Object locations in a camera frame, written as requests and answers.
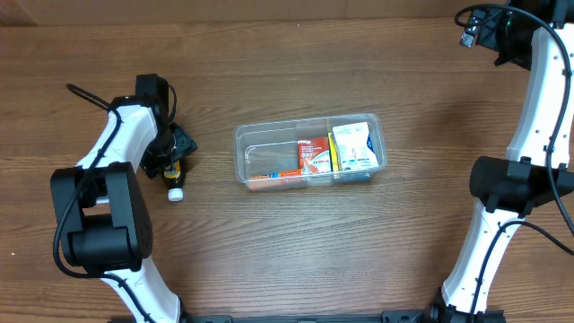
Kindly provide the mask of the blue yellow VapoDrops box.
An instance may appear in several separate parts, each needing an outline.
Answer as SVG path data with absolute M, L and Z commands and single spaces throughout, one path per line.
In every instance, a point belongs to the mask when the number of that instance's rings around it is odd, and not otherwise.
M 338 152 L 332 132 L 328 133 L 328 142 L 329 142 L 329 152 L 331 157 L 332 172 L 338 172 L 340 170 L 338 162 Z

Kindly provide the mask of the orange tablet tube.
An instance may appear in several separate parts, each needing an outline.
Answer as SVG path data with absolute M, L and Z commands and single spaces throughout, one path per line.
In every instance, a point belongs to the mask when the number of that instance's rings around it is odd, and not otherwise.
M 302 169 L 256 175 L 248 179 L 247 187 L 253 191 L 300 184 L 304 181 Z

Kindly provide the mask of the white blue medicine box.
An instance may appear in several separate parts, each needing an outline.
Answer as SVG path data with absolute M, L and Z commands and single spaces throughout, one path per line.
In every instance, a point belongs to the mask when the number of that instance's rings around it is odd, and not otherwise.
M 367 122 L 333 127 L 340 170 L 367 170 L 378 167 Z

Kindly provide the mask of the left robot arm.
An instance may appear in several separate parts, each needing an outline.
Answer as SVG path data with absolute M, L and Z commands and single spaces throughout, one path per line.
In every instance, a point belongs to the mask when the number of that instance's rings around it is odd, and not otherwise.
M 174 121 L 174 90 L 106 102 L 68 88 L 105 110 L 108 123 L 85 157 L 50 179 L 55 265 L 67 276 L 108 284 L 136 322 L 187 321 L 185 305 L 152 260 L 152 221 L 136 178 L 138 170 L 160 176 L 169 201 L 184 197 L 185 161 L 196 144 Z

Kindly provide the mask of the dark brown medicine bottle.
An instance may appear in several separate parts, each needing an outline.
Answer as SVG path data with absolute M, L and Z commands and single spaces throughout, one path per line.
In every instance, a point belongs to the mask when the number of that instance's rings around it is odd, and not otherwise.
M 185 172 L 180 161 L 168 165 L 162 173 L 162 179 L 168 189 L 170 202 L 180 202 L 184 199 Z

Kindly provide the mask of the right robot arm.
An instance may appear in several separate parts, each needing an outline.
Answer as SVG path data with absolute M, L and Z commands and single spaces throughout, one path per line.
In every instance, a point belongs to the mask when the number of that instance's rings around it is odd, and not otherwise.
M 503 311 L 487 309 L 488 293 L 515 232 L 526 217 L 554 202 L 573 226 L 562 197 L 573 191 L 570 131 L 573 123 L 572 0 L 475 4 L 459 15 L 460 43 L 497 52 L 495 65 L 529 71 L 524 107 L 504 158 L 481 156 L 469 189 L 474 214 L 457 263 L 424 322 L 502 322 Z

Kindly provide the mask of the red white medicine box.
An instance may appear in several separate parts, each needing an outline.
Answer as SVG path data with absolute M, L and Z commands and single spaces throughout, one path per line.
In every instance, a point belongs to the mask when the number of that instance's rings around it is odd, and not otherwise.
M 331 153 L 326 136 L 300 139 L 298 141 L 299 165 L 303 175 L 332 171 Z

